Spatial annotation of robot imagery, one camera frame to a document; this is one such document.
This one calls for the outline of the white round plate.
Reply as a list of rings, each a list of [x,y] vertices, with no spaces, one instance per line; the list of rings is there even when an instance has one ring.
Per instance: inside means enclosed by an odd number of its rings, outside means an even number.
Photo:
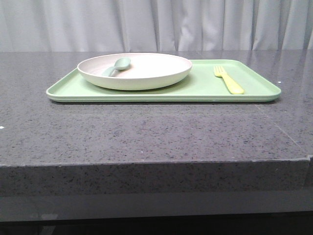
[[[120,58],[130,58],[130,67],[115,70],[111,76],[103,72]],[[186,58],[163,53],[120,53],[93,57],[77,65],[88,82],[114,90],[150,90],[176,84],[190,72],[192,62]]]

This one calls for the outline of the yellow plastic fork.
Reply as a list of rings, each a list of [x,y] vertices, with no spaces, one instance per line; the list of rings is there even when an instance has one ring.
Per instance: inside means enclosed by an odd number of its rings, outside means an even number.
[[[244,89],[226,72],[222,66],[215,66],[213,73],[221,78],[231,94],[244,94]]]

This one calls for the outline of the pale green spoon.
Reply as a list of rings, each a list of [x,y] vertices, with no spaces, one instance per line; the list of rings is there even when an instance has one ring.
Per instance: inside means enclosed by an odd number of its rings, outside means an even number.
[[[102,72],[102,76],[112,76],[117,71],[127,70],[131,66],[131,59],[128,57],[119,58],[112,67]]]

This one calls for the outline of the light green rectangular tray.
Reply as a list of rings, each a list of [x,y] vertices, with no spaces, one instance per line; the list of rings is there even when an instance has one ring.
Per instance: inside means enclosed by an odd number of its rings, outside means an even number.
[[[269,102],[277,99],[281,89],[237,60],[192,60],[190,73],[180,82],[145,91],[119,91],[101,88],[86,81],[77,69],[57,81],[46,91],[57,102]],[[213,68],[222,66],[244,89],[231,94]]]

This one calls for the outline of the grey pleated curtain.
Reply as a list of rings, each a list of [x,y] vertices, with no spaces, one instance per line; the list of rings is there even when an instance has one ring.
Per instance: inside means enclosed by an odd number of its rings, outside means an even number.
[[[310,0],[3,0],[2,52],[312,49]]]

